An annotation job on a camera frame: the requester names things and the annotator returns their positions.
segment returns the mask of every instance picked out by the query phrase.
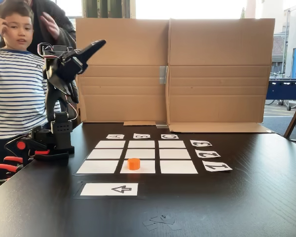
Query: cardboard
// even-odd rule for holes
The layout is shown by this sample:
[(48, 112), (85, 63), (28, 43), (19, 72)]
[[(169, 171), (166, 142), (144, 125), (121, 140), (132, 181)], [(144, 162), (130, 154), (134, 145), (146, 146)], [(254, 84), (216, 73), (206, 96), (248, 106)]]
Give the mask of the cardboard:
[(266, 132), (256, 123), (263, 120), (274, 24), (274, 19), (170, 20), (171, 131)]
[(156, 122), (154, 121), (126, 121), (124, 126), (155, 126)]
[(107, 41), (77, 80), (81, 121), (165, 121), (160, 67), (167, 66), (169, 21), (80, 18), (76, 27), (78, 48)]
[(77, 80), (81, 121), (167, 121), (173, 132), (267, 132), (257, 123), (263, 120), (274, 24), (77, 19), (78, 48), (107, 41)]

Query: blue and white striped shirt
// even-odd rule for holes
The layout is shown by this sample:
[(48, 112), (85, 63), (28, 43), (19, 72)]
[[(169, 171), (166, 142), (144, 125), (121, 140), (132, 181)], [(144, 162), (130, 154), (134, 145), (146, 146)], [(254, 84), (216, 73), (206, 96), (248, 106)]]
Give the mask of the blue and white striped shirt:
[[(0, 139), (47, 123), (43, 65), (42, 58), (28, 51), (0, 49)], [(55, 111), (60, 111), (59, 102)]]

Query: orange cylinder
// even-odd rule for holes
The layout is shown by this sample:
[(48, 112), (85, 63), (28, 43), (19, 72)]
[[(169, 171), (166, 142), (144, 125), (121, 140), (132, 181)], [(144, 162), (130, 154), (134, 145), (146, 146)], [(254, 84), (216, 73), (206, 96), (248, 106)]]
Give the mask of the orange cylinder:
[(140, 159), (138, 158), (128, 159), (127, 167), (129, 170), (138, 170), (140, 168)]

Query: boy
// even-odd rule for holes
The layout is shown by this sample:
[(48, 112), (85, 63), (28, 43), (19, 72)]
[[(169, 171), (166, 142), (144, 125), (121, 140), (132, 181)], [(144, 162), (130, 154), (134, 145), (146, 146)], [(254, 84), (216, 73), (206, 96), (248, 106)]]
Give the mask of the boy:
[[(44, 60), (27, 51), (33, 37), (33, 12), (22, 0), (0, 6), (0, 163), (11, 156), (4, 146), (47, 123)], [(55, 111), (60, 111), (59, 103)]]

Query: boy's hand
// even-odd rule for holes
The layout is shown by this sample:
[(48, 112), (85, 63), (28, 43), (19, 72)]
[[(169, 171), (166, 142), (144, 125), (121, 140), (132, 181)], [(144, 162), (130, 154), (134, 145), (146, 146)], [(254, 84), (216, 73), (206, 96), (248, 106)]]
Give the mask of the boy's hand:
[(57, 40), (60, 32), (55, 20), (46, 12), (43, 12), (43, 15), (40, 16), (40, 20), (44, 23), (51, 36)]
[(0, 18), (0, 35), (2, 36), (7, 29), (7, 21)]

